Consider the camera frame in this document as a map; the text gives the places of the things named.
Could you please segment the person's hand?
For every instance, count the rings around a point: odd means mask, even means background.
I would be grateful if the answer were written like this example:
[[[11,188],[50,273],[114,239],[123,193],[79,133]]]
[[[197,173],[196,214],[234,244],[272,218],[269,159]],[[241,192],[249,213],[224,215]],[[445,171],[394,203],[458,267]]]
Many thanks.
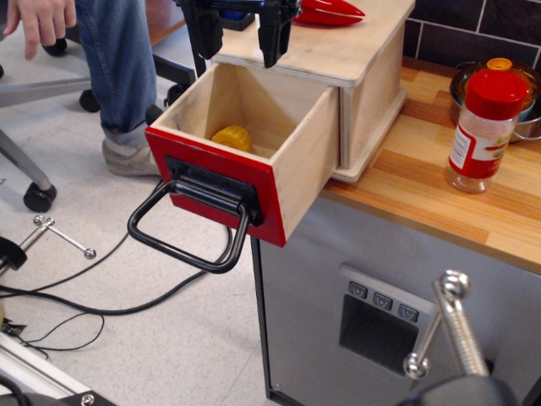
[[[41,46],[52,46],[65,37],[66,29],[75,26],[74,0],[9,0],[5,36],[20,25],[25,34],[25,59],[32,60]]]

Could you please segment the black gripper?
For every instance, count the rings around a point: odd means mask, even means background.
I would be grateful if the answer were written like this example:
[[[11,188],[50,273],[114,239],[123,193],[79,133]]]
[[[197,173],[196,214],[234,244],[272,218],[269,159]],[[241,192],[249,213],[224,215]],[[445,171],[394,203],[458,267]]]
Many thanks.
[[[302,12],[301,1],[176,1],[183,11],[189,37],[197,53],[212,59],[222,47],[218,11],[259,14],[258,37],[264,66],[272,68],[287,52],[292,16]]]

